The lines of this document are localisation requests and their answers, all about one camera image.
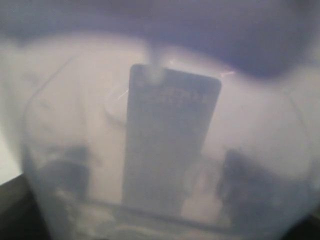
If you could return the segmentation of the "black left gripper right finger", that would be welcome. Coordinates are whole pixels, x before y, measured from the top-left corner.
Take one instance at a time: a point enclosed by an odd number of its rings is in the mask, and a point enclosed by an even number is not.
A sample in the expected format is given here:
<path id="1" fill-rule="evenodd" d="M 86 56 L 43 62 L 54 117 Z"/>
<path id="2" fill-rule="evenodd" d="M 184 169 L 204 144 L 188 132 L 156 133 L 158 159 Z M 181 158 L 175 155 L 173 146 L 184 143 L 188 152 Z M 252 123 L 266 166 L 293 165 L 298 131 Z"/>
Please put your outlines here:
<path id="1" fill-rule="evenodd" d="M 304 221 L 304 232 L 307 240 L 320 240 L 320 215 L 311 214 Z"/>

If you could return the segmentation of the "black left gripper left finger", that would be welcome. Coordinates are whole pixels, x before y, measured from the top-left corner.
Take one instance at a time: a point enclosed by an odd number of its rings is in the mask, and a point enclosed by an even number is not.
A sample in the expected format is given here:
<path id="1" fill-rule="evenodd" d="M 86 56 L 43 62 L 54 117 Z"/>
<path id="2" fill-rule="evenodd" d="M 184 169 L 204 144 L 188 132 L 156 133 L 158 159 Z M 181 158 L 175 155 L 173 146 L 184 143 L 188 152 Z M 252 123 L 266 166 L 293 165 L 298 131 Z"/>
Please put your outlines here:
<path id="1" fill-rule="evenodd" d="M 0 238 L 49 240 L 50 234 L 23 175 L 0 185 Z"/>

